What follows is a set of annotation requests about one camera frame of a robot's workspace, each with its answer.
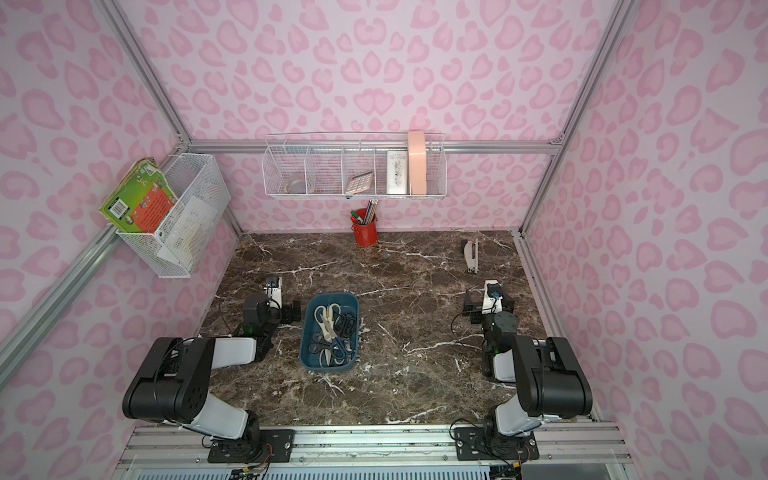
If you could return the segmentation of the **cream kitchen scissors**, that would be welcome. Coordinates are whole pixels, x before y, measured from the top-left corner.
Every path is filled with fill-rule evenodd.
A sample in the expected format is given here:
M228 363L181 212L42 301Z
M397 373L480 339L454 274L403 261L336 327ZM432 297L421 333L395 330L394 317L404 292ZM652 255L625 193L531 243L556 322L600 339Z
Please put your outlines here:
M342 313L339 304L319 305L314 310L314 319L321 329L322 335L331 342L336 337L334 320Z

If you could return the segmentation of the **all black scissors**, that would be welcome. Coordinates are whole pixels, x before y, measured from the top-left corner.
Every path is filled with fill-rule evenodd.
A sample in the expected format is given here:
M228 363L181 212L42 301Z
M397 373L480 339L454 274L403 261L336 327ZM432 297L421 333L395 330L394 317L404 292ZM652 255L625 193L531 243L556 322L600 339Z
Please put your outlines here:
M350 339L357 331L358 319L352 313L341 313L334 320L334 331L340 337Z

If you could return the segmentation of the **blue handled scissors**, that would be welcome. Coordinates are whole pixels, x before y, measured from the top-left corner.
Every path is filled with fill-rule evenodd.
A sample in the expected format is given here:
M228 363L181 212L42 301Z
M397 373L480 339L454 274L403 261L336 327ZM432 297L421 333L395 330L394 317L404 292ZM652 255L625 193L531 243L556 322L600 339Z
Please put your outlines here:
M348 338L336 337L331 341L330 366L346 365L352 356L351 343Z

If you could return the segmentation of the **black handled silver scissors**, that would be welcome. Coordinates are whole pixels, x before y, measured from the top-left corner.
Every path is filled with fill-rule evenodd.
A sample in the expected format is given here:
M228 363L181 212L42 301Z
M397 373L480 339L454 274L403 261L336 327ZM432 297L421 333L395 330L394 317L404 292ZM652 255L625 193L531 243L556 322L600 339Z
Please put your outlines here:
M330 355L331 348L331 343L321 333L315 333L307 347L310 354L322 354L325 356Z

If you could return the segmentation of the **pink scissors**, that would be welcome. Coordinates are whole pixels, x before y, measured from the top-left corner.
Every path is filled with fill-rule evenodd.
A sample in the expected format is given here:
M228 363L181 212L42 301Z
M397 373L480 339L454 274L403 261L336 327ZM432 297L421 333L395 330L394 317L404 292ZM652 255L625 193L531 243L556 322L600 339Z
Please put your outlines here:
M333 355L328 350L322 350L318 354L318 366L320 368L329 368L333 366Z

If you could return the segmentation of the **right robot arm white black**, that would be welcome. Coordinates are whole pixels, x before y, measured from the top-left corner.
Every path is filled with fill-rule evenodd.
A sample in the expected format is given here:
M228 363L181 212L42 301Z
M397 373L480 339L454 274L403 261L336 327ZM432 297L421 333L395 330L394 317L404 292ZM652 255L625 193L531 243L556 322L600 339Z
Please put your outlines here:
M547 422L591 413L592 390L569 341L520 334L514 302L499 284L488 283L481 302L465 293L461 315L481 327L483 376L515 388L511 399L486 415L487 437L528 437Z

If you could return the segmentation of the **teal plastic storage box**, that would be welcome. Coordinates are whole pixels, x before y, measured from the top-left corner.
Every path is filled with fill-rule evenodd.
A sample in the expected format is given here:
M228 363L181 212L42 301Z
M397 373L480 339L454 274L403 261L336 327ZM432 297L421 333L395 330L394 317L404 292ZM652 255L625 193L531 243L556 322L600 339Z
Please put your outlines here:
M316 295L306 309L299 349L301 365L316 373L351 370L358 356L360 324L360 305L355 295Z

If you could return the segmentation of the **pink box on shelf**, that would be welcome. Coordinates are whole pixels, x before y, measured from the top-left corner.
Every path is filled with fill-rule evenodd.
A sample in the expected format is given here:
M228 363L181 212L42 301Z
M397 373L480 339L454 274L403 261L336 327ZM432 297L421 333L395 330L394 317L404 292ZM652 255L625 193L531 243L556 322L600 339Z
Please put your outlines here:
M410 194L424 196L427 194L427 156L426 138L423 131L408 132L408 179Z

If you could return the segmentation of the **beige thread snips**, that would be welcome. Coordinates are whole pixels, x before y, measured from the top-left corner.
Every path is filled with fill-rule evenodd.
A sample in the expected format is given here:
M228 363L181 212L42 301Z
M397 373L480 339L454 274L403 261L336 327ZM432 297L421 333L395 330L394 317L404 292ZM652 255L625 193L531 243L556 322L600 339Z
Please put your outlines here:
M463 245L463 255L467 271L471 274L479 272L479 241L477 239L466 240Z

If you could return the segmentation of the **white paper sheet in basket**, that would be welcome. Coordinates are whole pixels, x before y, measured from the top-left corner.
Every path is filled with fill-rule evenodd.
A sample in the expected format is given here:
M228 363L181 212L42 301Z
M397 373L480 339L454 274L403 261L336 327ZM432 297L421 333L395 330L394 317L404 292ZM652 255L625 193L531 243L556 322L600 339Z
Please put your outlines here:
M198 197L191 197L171 230L163 234L164 246L158 255L191 272L207 245L216 216L215 208Z

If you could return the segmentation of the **clear tape roll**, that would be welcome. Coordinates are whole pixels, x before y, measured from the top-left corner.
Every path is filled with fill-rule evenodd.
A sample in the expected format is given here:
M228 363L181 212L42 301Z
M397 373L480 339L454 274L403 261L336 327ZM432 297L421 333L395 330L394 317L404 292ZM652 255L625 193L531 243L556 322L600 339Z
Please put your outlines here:
M288 195L305 195L308 191L305 175L301 172L292 174L286 182L284 191Z

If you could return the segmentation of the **small pink calculator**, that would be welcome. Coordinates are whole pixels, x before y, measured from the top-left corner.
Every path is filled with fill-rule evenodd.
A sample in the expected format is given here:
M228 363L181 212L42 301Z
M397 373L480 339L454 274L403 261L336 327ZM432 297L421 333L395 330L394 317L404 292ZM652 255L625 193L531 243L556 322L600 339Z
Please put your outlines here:
M367 192L374 186L374 172L368 171L350 177L344 187L344 195L351 197Z

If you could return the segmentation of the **white card pack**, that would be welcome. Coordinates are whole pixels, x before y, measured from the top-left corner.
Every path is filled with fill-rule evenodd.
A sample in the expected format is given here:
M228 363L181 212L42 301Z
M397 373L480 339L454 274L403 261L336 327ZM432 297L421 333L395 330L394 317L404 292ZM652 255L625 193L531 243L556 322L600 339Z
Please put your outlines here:
M408 194L408 153L404 150L388 150L386 154L386 193Z

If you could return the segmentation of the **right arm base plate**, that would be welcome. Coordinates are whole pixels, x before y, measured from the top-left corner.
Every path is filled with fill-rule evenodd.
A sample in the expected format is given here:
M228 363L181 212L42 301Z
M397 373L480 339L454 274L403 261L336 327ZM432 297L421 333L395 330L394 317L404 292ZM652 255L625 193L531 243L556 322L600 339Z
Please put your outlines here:
M538 460L538 443L533 434L506 437L486 434L473 426L453 427L450 436L460 461L500 460L509 463Z

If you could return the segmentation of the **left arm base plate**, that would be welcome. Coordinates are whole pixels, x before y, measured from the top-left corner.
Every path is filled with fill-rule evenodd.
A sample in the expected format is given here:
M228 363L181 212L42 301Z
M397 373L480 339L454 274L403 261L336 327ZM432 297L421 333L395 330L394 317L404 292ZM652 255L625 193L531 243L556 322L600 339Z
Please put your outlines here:
M207 462L210 464L288 463L296 431L293 429L261 430L256 439L230 440L213 438Z

